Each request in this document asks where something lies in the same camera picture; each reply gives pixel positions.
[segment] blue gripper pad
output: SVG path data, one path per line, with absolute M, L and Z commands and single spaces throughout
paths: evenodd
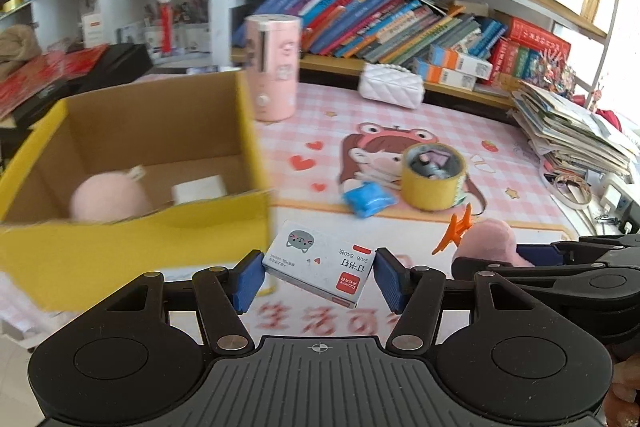
M 378 248 L 373 261 L 373 276 L 389 309 L 401 314 L 414 291 L 409 270 L 386 248 Z
M 516 245 L 516 252 L 533 266 L 562 266 L 564 257 L 553 245 Z
M 246 313 L 249 306 L 254 301 L 255 296 L 260 287 L 264 283 L 264 267 L 262 260 L 264 254 L 262 252 L 252 252 L 249 255 L 255 255 L 246 265 L 244 261 L 246 257 L 232 270 L 238 277 L 238 285 L 231 294 L 231 304 L 237 313 Z

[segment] bottle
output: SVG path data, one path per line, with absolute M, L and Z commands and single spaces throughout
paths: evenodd
M 293 116 L 300 70 L 300 19 L 291 15 L 247 17 L 245 51 L 255 118 L 271 122 Z

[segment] pink plush toy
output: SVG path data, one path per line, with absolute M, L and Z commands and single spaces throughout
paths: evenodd
M 508 223 L 499 219 L 483 219 L 465 232 L 454 254 L 456 257 L 485 259 L 510 263 L 511 266 L 533 266 L 516 252 L 516 236 Z
M 124 172 L 91 176 L 71 197 L 73 221 L 110 223 L 153 211 L 142 185 Z

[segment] cartoon girl print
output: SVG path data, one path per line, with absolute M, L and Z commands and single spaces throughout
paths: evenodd
M 382 127 L 377 123 L 359 124 L 357 132 L 342 141 L 342 169 L 338 178 L 341 192 L 371 181 L 383 187 L 400 190 L 402 154 L 419 143 L 436 143 L 438 137 L 426 129 L 404 130 Z M 471 203 L 474 215 L 482 214 L 486 199 L 470 178 L 464 185 L 465 201 Z

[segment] stack of papers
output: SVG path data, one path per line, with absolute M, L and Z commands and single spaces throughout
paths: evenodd
M 603 117 L 530 84 L 514 93 L 514 117 L 553 174 L 630 174 L 638 147 Z

